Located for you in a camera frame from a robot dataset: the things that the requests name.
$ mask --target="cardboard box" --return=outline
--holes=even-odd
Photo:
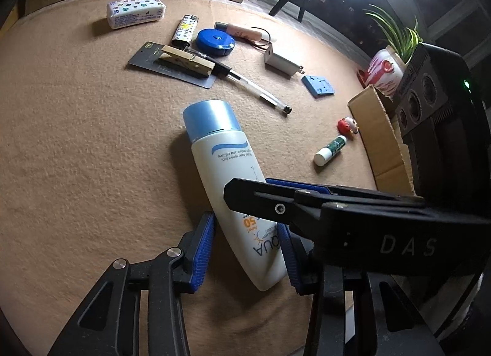
[[[411,181],[394,129],[373,86],[348,102],[360,128],[360,135],[372,166],[377,189],[399,195],[413,195]]]

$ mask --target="wooden clothespin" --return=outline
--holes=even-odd
[[[180,65],[181,67],[206,76],[210,76],[215,67],[215,63],[211,61],[172,46],[164,46],[159,59],[169,61],[172,64]]]

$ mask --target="lip balm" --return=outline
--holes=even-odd
[[[219,21],[215,22],[215,29],[219,29],[231,36],[243,39],[253,40],[255,42],[262,40],[274,42],[274,38],[269,38],[269,34],[264,30],[246,27],[245,25],[238,24],[225,24]]]
[[[318,167],[323,167],[346,145],[346,137],[339,135],[331,141],[326,147],[321,148],[314,155],[314,163]]]

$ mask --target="red toy figure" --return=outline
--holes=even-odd
[[[358,133],[357,122],[351,117],[340,119],[338,121],[337,128],[339,133],[344,136],[353,137],[353,135],[356,135]]]

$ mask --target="white plastic bottle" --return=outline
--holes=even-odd
[[[206,100],[183,112],[192,155],[220,227],[250,280],[266,291],[286,275],[276,223],[231,211],[223,200],[233,178],[264,182],[249,141],[229,103]]]

